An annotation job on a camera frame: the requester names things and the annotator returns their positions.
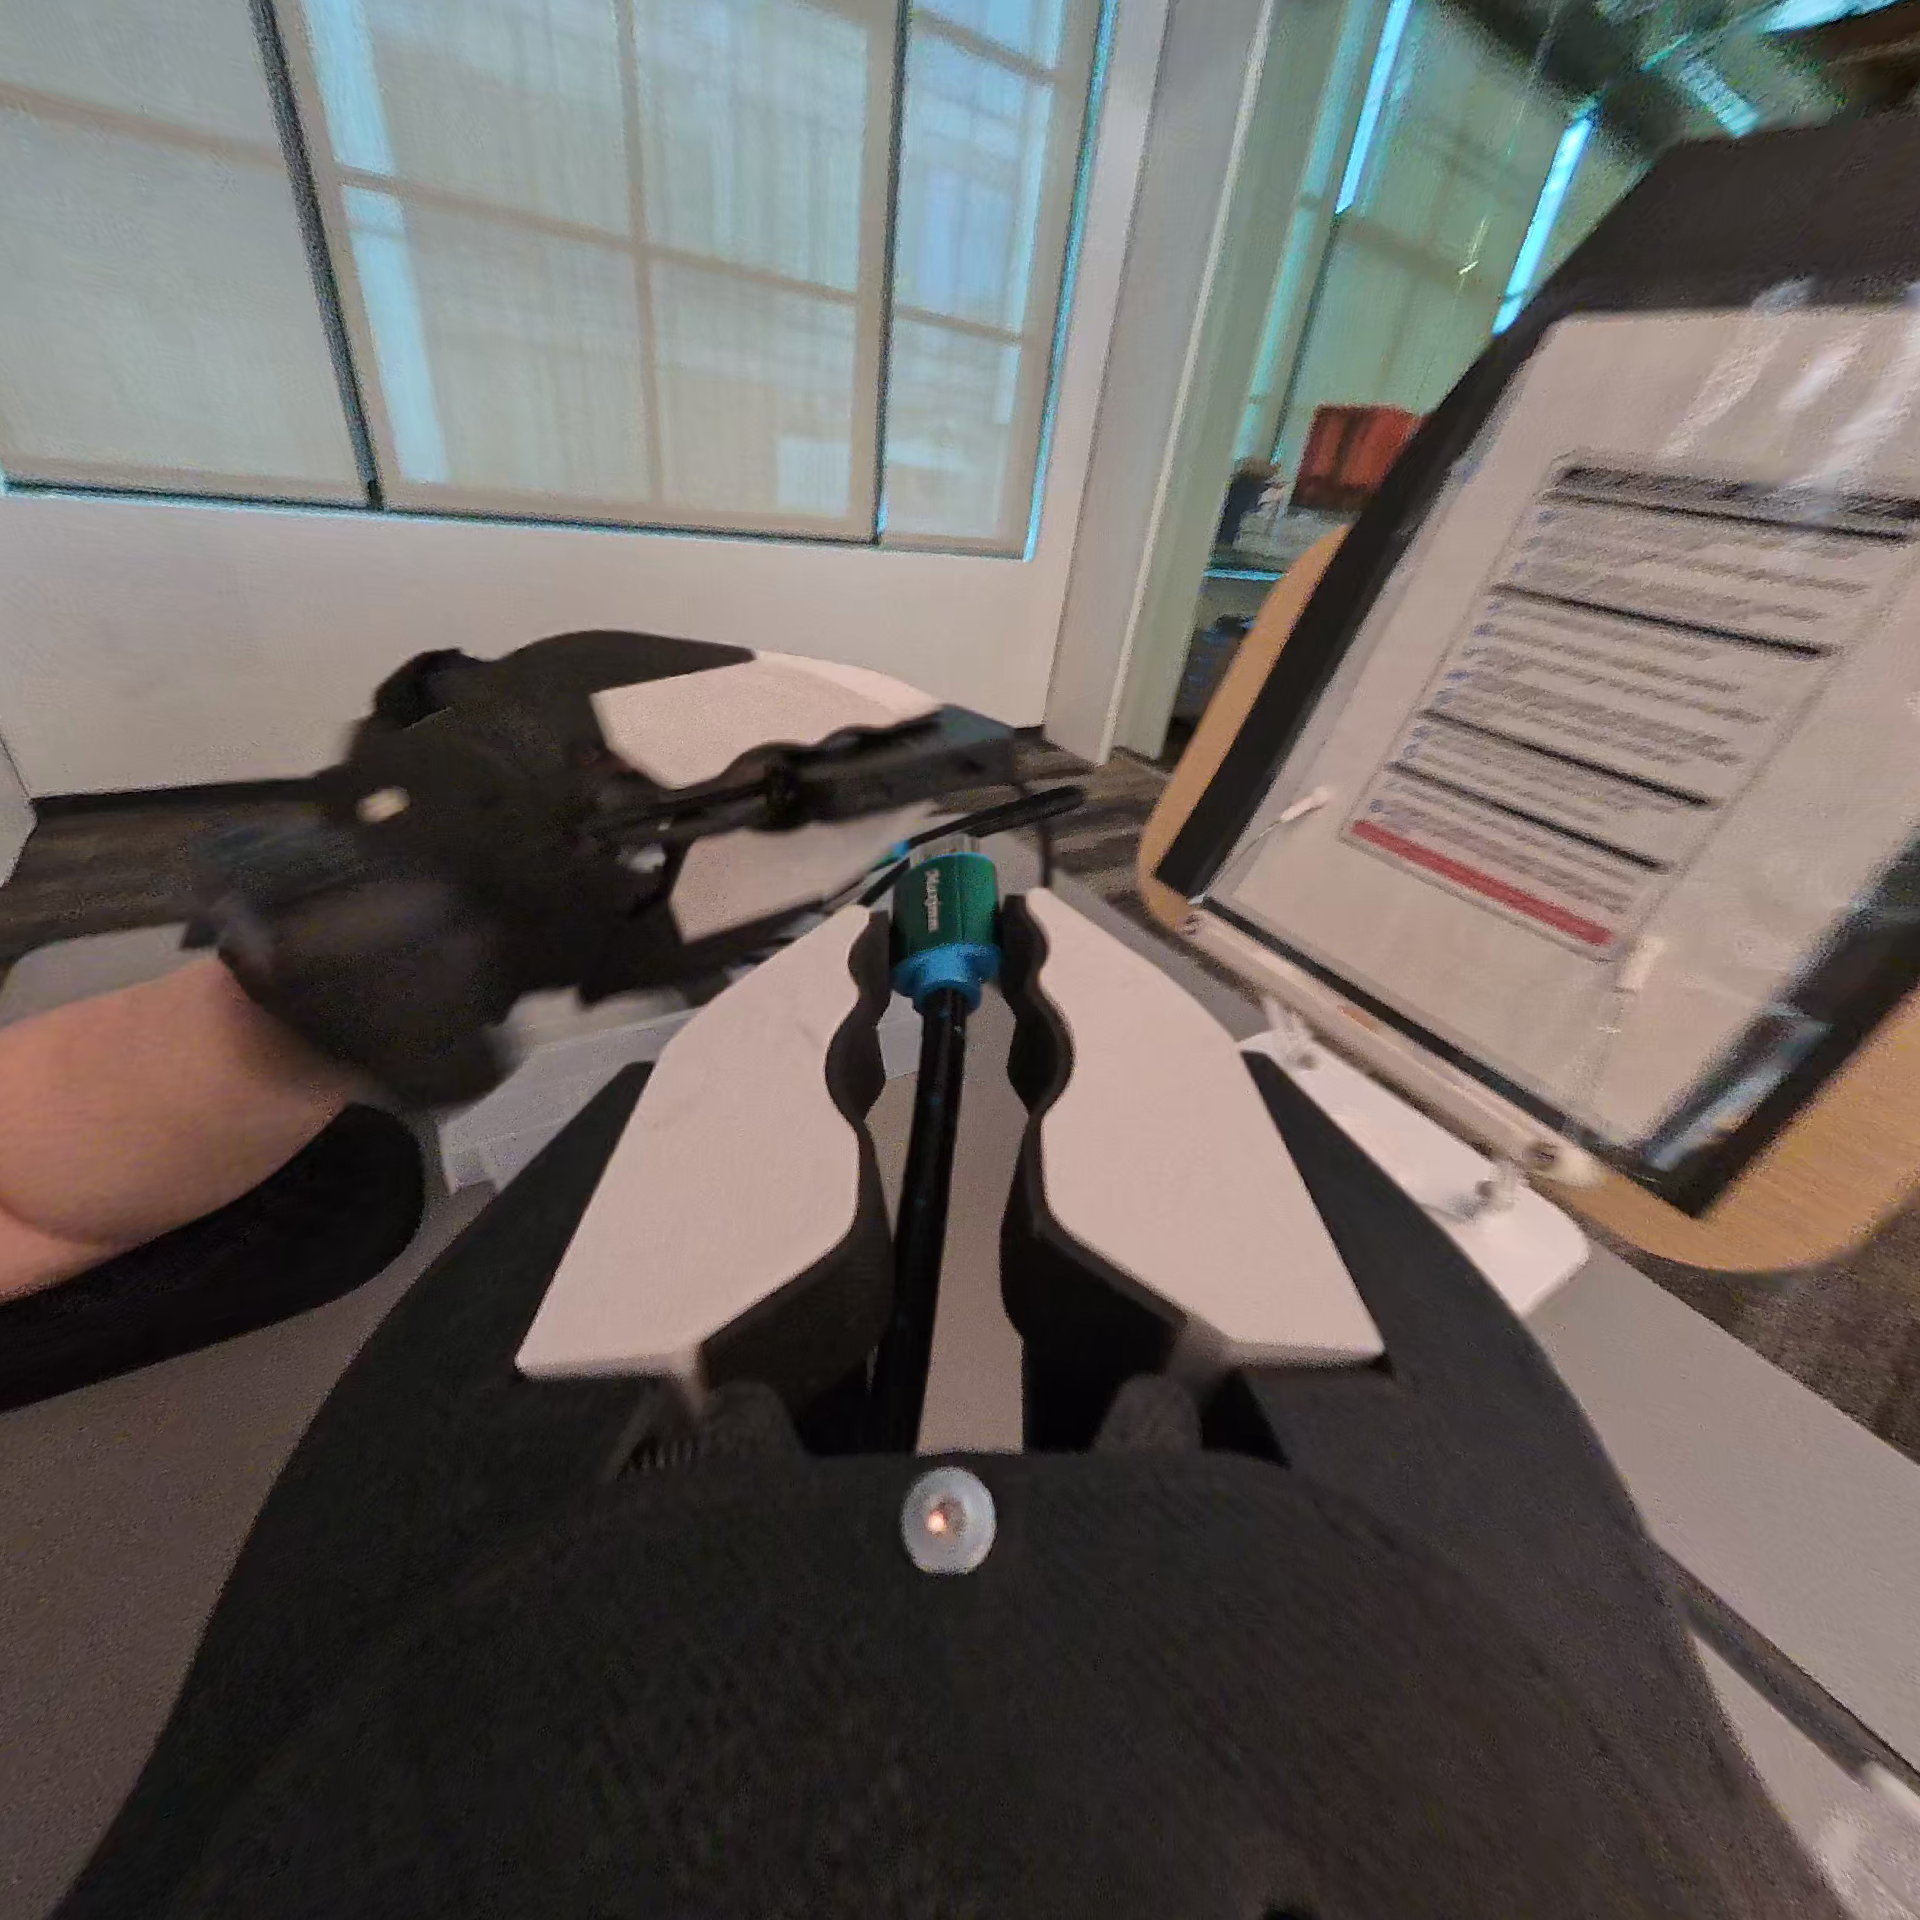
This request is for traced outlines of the person's left forearm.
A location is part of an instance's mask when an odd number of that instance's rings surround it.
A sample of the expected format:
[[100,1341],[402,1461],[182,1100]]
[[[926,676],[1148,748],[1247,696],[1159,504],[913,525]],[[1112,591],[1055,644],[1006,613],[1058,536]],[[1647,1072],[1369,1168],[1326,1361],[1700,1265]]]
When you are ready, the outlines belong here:
[[226,1208],[371,1092],[216,957],[7,1026],[3,1304]]

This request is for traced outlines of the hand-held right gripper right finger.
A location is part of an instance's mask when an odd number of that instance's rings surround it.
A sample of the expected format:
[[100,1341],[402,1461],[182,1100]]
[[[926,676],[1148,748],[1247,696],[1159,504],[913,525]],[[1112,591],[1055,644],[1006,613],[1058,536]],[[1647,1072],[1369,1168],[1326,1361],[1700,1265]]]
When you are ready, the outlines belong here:
[[1058,890],[1004,908],[1023,1100],[1004,1305],[1025,1447],[1091,1447],[1120,1387],[1369,1368],[1386,1339],[1233,1032]]

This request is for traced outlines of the grey hdmi switch box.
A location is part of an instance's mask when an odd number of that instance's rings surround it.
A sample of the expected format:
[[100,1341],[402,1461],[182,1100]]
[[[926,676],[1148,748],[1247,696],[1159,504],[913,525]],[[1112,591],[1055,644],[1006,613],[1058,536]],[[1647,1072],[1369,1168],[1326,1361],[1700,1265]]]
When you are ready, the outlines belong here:
[[765,786],[769,823],[803,828],[872,819],[1018,774],[1018,733],[974,708],[934,708],[885,733],[836,733],[812,748],[781,748]]

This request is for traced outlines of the black elbow rest pad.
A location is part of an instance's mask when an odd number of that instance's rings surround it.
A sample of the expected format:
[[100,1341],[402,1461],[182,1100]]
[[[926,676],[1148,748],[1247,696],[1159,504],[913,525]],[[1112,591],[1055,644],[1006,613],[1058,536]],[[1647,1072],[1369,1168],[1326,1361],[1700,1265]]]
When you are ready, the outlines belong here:
[[350,1108],[226,1208],[3,1304],[3,1412],[325,1308],[379,1279],[421,1219],[414,1129]]

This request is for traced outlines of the clear acrylic sign holder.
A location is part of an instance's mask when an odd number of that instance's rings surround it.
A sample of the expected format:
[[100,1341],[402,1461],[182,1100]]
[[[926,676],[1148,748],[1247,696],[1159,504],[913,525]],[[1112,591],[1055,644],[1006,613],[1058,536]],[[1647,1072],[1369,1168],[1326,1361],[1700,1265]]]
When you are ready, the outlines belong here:
[[1556,322],[1198,897],[1637,1186],[1707,1213],[1916,976],[1916,560],[1877,644],[1647,926],[1591,962],[1339,843],[1525,504],[1579,451],[1916,493],[1916,297]]

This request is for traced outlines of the large paned window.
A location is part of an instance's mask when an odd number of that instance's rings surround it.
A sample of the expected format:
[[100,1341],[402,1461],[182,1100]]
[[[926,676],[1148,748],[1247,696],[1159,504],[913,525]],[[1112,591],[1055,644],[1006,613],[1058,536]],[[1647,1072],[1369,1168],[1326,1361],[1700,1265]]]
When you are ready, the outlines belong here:
[[3,486],[1029,554],[1106,2],[3,2]]

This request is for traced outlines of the red storage case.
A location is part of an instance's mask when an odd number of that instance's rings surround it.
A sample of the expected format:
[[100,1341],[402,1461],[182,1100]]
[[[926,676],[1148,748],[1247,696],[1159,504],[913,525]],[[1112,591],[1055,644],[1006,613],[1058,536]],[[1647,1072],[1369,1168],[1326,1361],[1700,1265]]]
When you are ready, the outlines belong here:
[[1400,451],[1419,438],[1421,412],[1393,402],[1323,402],[1292,472],[1290,511],[1354,515],[1375,501]]

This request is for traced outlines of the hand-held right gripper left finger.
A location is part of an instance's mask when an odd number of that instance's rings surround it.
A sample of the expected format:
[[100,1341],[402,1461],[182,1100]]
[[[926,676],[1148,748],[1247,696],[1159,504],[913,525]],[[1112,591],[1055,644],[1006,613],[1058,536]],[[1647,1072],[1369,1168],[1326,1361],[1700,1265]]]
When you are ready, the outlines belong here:
[[769,1387],[806,1447],[857,1447],[896,1297],[869,1114],[889,925],[840,908],[696,1011],[524,1331],[521,1379],[646,1380],[704,1412]]

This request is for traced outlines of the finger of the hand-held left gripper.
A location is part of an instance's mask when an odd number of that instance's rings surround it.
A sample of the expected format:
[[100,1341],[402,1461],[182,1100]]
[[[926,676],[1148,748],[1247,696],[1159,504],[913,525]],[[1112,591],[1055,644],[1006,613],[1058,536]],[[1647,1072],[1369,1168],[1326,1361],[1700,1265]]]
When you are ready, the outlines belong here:
[[928,726],[940,701],[874,671],[748,655],[723,666],[600,690],[587,698],[611,770],[598,811],[649,811],[720,784],[736,765],[842,734]]
[[840,897],[906,836],[906,819],[730,828],[692,843],[666,896],[684,943],[785,921]]

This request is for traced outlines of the black wood-edged divider panel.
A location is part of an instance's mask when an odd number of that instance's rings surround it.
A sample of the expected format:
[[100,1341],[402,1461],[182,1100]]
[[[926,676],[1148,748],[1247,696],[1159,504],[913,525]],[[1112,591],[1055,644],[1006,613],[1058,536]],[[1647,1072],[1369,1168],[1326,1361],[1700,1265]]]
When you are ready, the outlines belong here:
[[1666,154],[1298,562],[1165,925],[1642,1257],[1916,1197],[1916,108]]

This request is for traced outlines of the printed instruction sheet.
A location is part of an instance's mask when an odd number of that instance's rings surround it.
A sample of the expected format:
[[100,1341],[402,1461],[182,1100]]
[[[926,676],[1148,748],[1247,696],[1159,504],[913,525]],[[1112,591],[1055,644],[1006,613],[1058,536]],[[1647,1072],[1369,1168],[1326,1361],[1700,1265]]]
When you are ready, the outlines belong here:
[[1596,962],[1885,630],[1916,493],[1559,462],[1339,843]]

